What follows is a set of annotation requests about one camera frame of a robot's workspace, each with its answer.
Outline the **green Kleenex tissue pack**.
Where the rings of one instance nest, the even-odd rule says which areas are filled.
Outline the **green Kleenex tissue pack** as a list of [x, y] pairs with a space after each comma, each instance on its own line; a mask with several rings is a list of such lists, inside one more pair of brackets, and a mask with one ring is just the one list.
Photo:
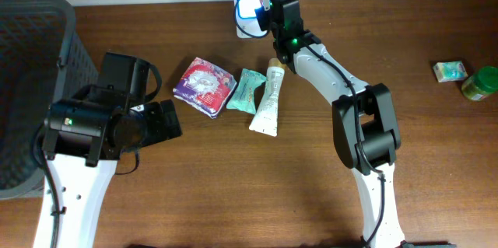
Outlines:
[[437, 62], [433, 72], [438, 82], [463, 81], [468, 77], [462, 61]]

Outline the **red purple pad pack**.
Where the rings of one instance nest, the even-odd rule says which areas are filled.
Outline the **red purple pad pack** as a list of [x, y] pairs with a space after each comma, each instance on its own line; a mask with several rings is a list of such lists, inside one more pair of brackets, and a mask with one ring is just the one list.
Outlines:
[[195, 58], [173, 88], [173, 94], [215, 119], [236, 87], [237, 81], [231, 73], [209, 61]]

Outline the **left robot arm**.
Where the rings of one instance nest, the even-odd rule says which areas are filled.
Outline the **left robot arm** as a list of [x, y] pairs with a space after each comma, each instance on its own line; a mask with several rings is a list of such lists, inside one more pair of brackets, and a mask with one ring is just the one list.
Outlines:
[[104, 195], [127, 152], [182, 135], [174, 103], [146, 87], [157, 67], [107, 53], [96, 83], [52, 103], [31, 142], [44, 172], [35, 247], [93, 246]]

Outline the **mint green wipes pack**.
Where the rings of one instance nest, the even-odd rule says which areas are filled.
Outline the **mint green wipes pack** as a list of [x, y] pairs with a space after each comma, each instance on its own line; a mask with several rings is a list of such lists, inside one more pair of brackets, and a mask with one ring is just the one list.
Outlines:
[[256, 114], [254, 92], [265, 82], [266, 77], [263, 74], [244, 68], [239, 84], [226, 108], [229, 110], [239, 110], [248, 114]]

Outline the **white tube gold cap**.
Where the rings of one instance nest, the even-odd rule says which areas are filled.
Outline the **white tube gold cap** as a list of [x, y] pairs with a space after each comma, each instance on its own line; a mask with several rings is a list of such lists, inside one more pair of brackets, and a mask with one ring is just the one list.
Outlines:
[[277, 136], [279, 93], [284, 76], [285, 65], [278, 58], [272, 58], [268, 63], [264, 95], [249, 126], [251, 131]]

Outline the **green lid jar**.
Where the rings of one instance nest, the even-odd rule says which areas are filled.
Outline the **green lid jar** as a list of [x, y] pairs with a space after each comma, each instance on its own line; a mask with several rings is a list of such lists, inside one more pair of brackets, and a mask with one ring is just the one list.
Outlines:
[[486, 66], [464, 81], [462, 94], [471, 101], [481, 101], [497, 92], [497, 68]]

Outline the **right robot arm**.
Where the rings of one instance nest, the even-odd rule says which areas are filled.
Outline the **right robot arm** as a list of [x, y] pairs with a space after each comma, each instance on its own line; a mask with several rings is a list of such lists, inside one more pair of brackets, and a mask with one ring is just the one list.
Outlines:
[[403, 246], [393, 182], [401, 135], [390, 90], [356, 78], [334, 60], [305, 29], [299, 0], [265, 0], [256, 17], [260, 28], [272, 33], [279, 61], [331, 105], [335, 151], [359, 192], [363, 246]]

